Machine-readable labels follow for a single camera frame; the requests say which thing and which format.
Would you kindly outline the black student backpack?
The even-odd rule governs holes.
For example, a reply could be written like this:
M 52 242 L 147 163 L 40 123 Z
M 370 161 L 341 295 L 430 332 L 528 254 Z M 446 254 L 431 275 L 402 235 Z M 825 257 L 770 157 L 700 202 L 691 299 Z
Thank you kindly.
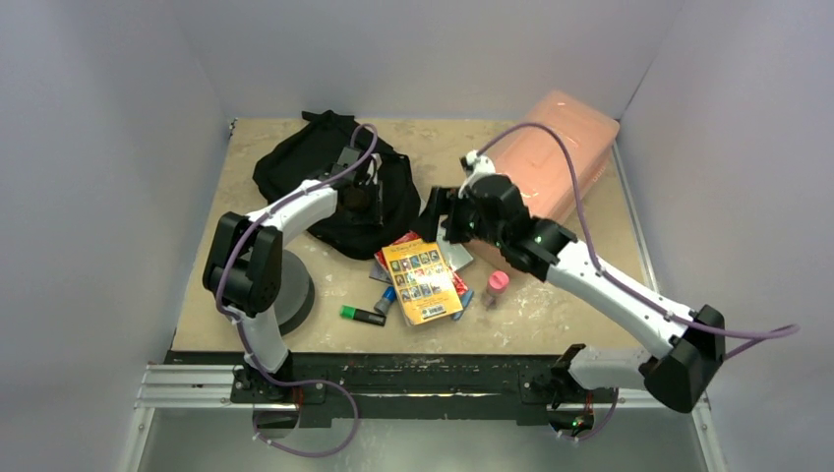
M 271 204 L 305 180 L 325 181 L 345 170 L 373 147 L 361 166 L 331 184 L 337 190 L 335 213 L 308 229 L 342 255 L 368 260 L 418 217 L 421 199 L 410 159 L 383 139 L 373 145 L 372 133 L 352 115 L 304 111 L 302 118 L 307 125 L 256 163 L 253 180 Z

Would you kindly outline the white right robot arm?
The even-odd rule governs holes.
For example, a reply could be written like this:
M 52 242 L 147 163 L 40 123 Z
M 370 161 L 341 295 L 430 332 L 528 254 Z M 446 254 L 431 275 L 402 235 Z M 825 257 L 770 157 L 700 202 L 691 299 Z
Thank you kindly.
M 622 375 L 585 369 L 577 359 L 555 369 L 552 386 L 566 400 L 588 389 L 643 388 L 666 407 L 690 412 L 724 363 L 724 316 L 705 305 L 694 310 L 662 297 L 601 259 L 548 218 L 534 216 L 503 174 L 480 177 L 461 189 L 435 187 L 413 224 L 435 240 L 479 240 L 497 247 L 510 266 L 563 289 L 627 331 L 643 347 Z

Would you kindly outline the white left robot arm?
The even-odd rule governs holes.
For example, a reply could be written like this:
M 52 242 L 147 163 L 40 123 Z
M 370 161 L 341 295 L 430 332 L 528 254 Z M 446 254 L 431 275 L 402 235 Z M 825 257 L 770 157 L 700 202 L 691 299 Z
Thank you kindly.
M 290 351 L 275 313 L 282 285 L 285 246 L 314 224 L 336 213 L 338 192 L 372 159 L 376 145 L 343 149 L 347 166 L 302 181 L 288 195 L 246 214 L 228 212 L 218 221 L 202 284 L 216 309 L 234 326 L 244 348 L 244 363 L 255 370 L 255 389 L 267 401 L 287 398 L 295 381 L 283 369 Z

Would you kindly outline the translucent pink plastic storage box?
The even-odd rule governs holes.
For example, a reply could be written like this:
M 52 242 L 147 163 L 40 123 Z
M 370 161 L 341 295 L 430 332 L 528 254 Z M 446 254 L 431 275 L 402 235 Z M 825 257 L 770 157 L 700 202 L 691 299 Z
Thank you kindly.
M 560 136 L 570 152 L 579 193 L 585 195 L 612 154 L 620 123 L 603 112 L 554 89 L 522 118 L 540 123 Z M 486 151 L 496 171 L 515 184 L 534 216 L 565 224 L 575 210 L 565 155 L 546 132 L 524 127 Z

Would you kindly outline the pink capped small bottle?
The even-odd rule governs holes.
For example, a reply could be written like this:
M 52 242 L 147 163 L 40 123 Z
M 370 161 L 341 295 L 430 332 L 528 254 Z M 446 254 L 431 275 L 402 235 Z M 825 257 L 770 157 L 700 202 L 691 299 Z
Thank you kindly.
M 486 309 L 496 306 L 498 299 L 506 292 L 509 285 L 509 276 L 502 270 L 494 270 L 487 278 L 481 301 Z

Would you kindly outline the blue capped glue stick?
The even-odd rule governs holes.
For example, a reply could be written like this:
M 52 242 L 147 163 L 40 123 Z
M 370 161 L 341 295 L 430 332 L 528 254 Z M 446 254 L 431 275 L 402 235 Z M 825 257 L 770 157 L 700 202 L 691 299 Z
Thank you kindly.
M 397 292 L 393 286 L 389 286 L 379 301 L 374 305 L 373 311 L 383 317 L 387 316 L 390 307 L 397 301 Z

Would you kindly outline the green highlighter marker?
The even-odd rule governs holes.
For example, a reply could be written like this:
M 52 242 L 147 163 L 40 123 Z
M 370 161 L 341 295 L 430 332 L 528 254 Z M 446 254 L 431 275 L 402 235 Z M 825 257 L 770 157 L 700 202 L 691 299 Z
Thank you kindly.
M 344 319 L 369 325 L 385 326 L 387 322 L 387 318 L 384 315 L 347 305 L 341 306 L 339 315 Z

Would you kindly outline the grey foam roll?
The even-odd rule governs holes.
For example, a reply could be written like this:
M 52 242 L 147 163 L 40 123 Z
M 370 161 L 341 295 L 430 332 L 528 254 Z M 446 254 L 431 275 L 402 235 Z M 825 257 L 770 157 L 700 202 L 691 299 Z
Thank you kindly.
M 315 282 L 301 259 L 282 252 L 280 287 L 272 311 L 281 335 L 297 329 L 310 317 L 316 301 Z

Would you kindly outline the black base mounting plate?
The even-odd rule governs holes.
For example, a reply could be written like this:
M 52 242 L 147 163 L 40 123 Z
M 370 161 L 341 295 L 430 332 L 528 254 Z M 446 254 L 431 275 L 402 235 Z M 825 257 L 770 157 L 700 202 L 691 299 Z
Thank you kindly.
M 327 428 L 335 419 L 504 420 L 583 433 L 595 411 L 617 400 L 610 388 L 587 390 L 567 373 L 577 353 L 291 354 L 281 372 L 315 384 L 280 387 L 245 366 L 236 352 L 170 351 L 165 364 L 230 369 L 224 395 L 256 410 L 287 407 L 303 428 Z

